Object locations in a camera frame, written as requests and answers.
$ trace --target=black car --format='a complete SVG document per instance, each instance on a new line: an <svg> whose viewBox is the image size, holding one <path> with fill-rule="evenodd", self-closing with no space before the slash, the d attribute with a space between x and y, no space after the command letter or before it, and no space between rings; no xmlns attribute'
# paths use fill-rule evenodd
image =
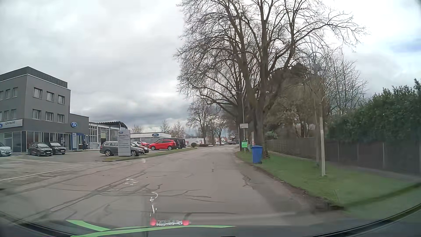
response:
<svg viewBox="0 0 421 237"><path fill-rule="evenodd" d="M28 148L29 155L52 156L53 149L45 143L32 143Z"/></svg>
<svg viewBox="0 0 421 237"><path fill-rule="evenodd" d="M146 146L139 145L139 143L137 143L137 142L131 142L131 145L135 146L135 147L142 148L145 154L149 153L149 148L147 148Z"/></svg>
<svg viewBox="0 0 421 237"><path fill-rule="evenodd" d="M176 148L181 149L187 147L186 140L178 137L165 137L156 140L154 143L159 142L161 140L173 140L176 143Z"/></svg>
<svg viewBox="0 0 421 237"><path fill-rule="evenodd" d="M53 150L53 154L64 155L66 153L66 148L58 142L48 142L45 144L47 144Z"/></svg>
<svg viewBox="0 0 421 237"><path fill-rule="evenodd" d="M130 148L131 156L138 156L140 154L145 154L145 151L140 147L136 147L133 144L130 144L130 147L131 147ZM118 155L118 142L116 141L104 142L99 149L99 153L103 153L106 156Z"/></svg>

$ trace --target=red car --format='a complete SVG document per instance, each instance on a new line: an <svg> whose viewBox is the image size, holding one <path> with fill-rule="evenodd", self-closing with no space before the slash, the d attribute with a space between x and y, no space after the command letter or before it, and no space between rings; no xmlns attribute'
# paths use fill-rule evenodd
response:
<svg viewBox="0 0 421 237"><path fill-rule="evenodd" d="M142 143L142 146L149 147L149 143L146 143L146 142L141 142L141 143Z"/></svg>
<svg viewBox="0 0 421 237"><path fill-rule="evenodd" d="M149 148L151 150L159 150L159 149L172 150L173 148L176 148L176 142L174 142L173 140L160 140L149 145Z"/></svg>

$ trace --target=asphalt road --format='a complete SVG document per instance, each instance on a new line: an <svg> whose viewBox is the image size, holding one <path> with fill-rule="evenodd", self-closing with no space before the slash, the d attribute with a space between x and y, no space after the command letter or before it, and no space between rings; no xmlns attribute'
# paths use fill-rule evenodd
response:
<svg viewBox="0 0 421 237"><path fill-rule="evenodd" d="M341 217L313 213L306 196L254 170L235 151L199 148L124 162L101 162L94 151L1 158L0 173L7 175L0 178L0 211L27 221L120 227L147 225L150 214L198 225L310 225Z"/></svg>

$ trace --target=parked car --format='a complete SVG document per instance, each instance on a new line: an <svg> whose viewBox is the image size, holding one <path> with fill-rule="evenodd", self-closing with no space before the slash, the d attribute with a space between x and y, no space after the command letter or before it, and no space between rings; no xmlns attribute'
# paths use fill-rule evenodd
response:
<svg viewBox="0 0 421 237"><path fill-rule="evenodd" d="M170 139L168 140L159 139L155 143L152 143L151 145L149 145L149 148L151 150L159 150L159 149L172 150L172 149L175 149L176 147L177 147L176 142Z"/></svg>
<svg viewBox="0 0 421 237"><path fill-rule="evenodd" d="M147 147L145 147L145 146L142 146L142 145L139 145L139 142L131 142L131 143L132 143L132 145L133 145L133 146L136 146L136 147L142 148L142 149L143 149L143 151L144 151L144 153L149 153L149 148L147 148Z"/></svg>
<svg viewBox="0 0 421 237"><path fill-rule="evenodd" d="M118 155L118 142L109 141L104 142L99 148L99 153L103 153L106 156ZM130 156L138 156L139 154L144 154L145 151L140 147L135 147L131 144L130 146Z"/></svg>
<svg viewBox="0 0 421 237"><path fill-rule="evenodd" d="M53 150L53 155L54 154L66 154L66 148L64 146L62 146L60 143L57 142L48 142L45 143L46 145L48 145L52 150Z"/></svg>
<svg viewBox="0 0 421 237"><path fill-rule="evenodd" d="M45 143L32 143L28 148L29 155L52 156L53 149Z"/></svg>
<svg viewBox="0 0 421 237"><path fill-rule="evenodd" d="M160 138L160 139L158 139L156 142L154 142L154 143L157 143L157 142L159 142L159 141L161 141L161 140L173 140L175 143L176 143L176 145L175 145L175 147L173 147L173 149L177 149L177 148L179 148L179 149L181 149L181 148L183 148L183 147L185 147L184 145L186 144L186 140L185 139L182 139L182 144L180 143L180 138L177 138L177 137L166 137L166 138Z"/></svg>
<svg viewBox="0 0 421 237"><path fill-rule="evenodd" d="M149 143L146 143L146 142L139 142L142 146L146 146L146 147L149 147Z"/></svg>
<svg viewBox="0 0 421 237"><path fill-rule="evenodd" d="M187 147L186 140L184 138L180 138L180 148Z"/></svg>
<svg viewBox="0 0 421 237"><path fill-rule="evenodd" d="M12 148L10 146L6 146L3 143L0 143L0 157L2 156L10 156L12 154Z"/></svg>

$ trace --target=gray station wagon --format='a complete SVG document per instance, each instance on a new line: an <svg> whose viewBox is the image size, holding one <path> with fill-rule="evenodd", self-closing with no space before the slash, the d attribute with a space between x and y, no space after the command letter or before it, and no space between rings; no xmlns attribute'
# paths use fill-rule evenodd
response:
<svg viewBox="0 0 421 237"><path fill-rule="evenodd" d="M118 155L118 142L104 142L99 149L99 153L103 153L106 156ZM145 151L142 148L134 147L133 145L130 146L131 156L138 156L140 154L145 154Z"/></svg>

